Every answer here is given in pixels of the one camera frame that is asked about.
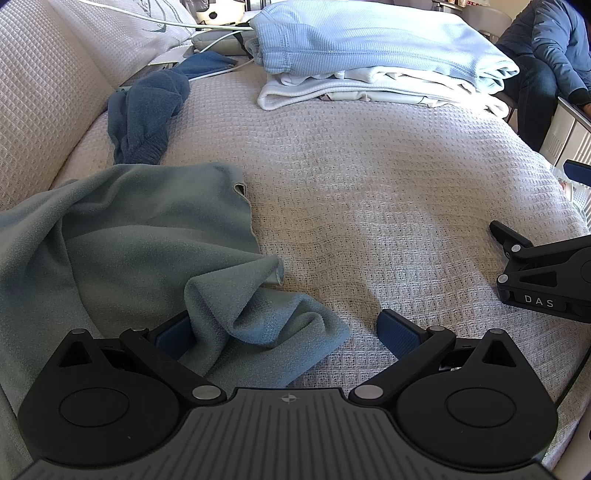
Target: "bed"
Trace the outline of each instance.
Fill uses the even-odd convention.
[[[36,0],[19,4],[22,14],[39,6]],[[29,35],[34,31],[33,22]],[[83,66],[86,72],[94,68]],[[64,61],[65,72],[78,68]],[[107,117],[97,114],[108,86],[112,91],[118,81],[113,71],[99,65],[83,78],[93,86],[75,98],[88,96],[90,120],[68,120],[64,127],[67,160],[54,162],[59,172],[52,187],[112,164]],[[106,82],[93,84],[100,74]],[[350,339],[293,387],[349,391],[394,362],[375,335],[378,313],[390,308],[421,327],[443,325],[465,338],[505,329],[558,398],[591,343],[591,326],[503,305],[495,282],[506,259],[488,230],[490,221],[499,220],[535,245],[589,234],[546,160],[484,111],[310,100],[265,112],[256,105],[264,83],[260,67],[193,82],[182,112],[170,122],[161,163],[223,161],[242,168],[263,253],[278,254],[285,263],[282,288],[309,293],[350,326]],[[57,96],[65,98],[63,92]],[[7,105],[4,115],[11,118]],[[50,106],[48,100],[41,107]],[[57,124],[52,128],[66,118],[67,112],[51,117]],[[18,123],[11,121],[3,125],[5,136]],[[41,131],[28,144],[47,138]],[[13,150],[16,158],[22,145]],[[29,169],[3,173],[0,188],[10,196],[5,207],[50,187],[36,182],[19,193],[18,175],[36,175]],[[549,468],[590,399],[591,362],[558,410],[560,425],[544,459]]]

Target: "white cable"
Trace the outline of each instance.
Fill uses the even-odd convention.
[[[222,41],[224,38],[228,38],[231,37],[232,35],[236,35],[237,33],[240,32],[230,32],[230,33],[226,33],[225,35],[222,35],[221,37],[215,39],[214,41],[212,41],[207,47],[205,47],[201,52],[199,53],[203,53],[206,50],[209,50],[210,48],[212,48],[217,42]]]
[[[211,30],[199,30],[199,31],[196,31],[193,35],[191,35],[189,37],[189,40],[191,40],[193,37],[197,37],[197,35],[202,35],[202,34],[207,33],[207,32],[211,32]]]
[[[244,65],[248,65],[249,63],[252,63],[253,61],[254,61],[254,59],[248,60],[248,61],[246,61],[244,63],[241,63],[237,67],[234,67],[234,68],[229,69],[229,70],[222,70],[221,72],[213,72],[213,73],[208,73],[207,75],[201,75],[200,77],[195,77],[194,79],[190,79],[189,82],[192,82],[193,80],[205,79],[207,77],[215,77],[216,75],[221,75],[222,73],[233,72],[234,70],[241,69]]]
[[[142,20],[147,20],[149,22],[172,25],[173,27],[209,28],[211,30],[235,30],[235,31],[252,30],[251,27],[231,27],[228,25],[199,25],[197,23],[191,25],[191,24],[187,24],[187,23],[169,22],[168,20],[160,20],[159,18],[146,17],[145,15],[136,14],[136,13],[130,12],[128,10],[123,10],[122,8],[112,7],[111,5],[98,4],[98,3],[92,2],[90,0],[78,0],[78,1],[80,3],[86,4],[86,5],[92,5],[93,7],[105,8],[107,10],[112,10],[113,12],[119,12],[120,14],[130,15],[135,18],[141,18]]]

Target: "blue gripper pad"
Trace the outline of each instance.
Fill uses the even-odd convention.
[[[157,332],[154,341],[156,347],[175,360],[181,358],[195,343],[191,318],[187,312],[183,312],[164,324],[164,328]]]
[[[428,338],[428,333],[393,310],[378,315],[378,338],[400,360]]]
[[[573,181],[578,181],[587,187],[591,186],[591,167],[585,163],[567,160],[563,165],[564,173]]]

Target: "blue jacket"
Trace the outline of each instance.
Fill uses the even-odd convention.
[[[591,57],[583,17],[563,0],[532,0],[496,46],[509,56],[546,62],[571,103],[591,102]]]

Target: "chair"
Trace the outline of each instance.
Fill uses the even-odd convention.
[[[433,10],[432,0],[394,0],[394,4],[399,7],[412,7],[421,10]]]
[[[506,13],[482,5],[466,6],[462,12],[462,18],[493,43],[496,43],[512,23],[511,17]]]
[[[514,102],[513,98],[511,98],[505,92],[497,92],[494,94],[494,96],[497,97],[501,102],[505,102],[509,107],[509,115],[505,119],[505,121],[509,123],[511,117],[513,116],[513,112],[515,112],[517,109],[517,104]]]

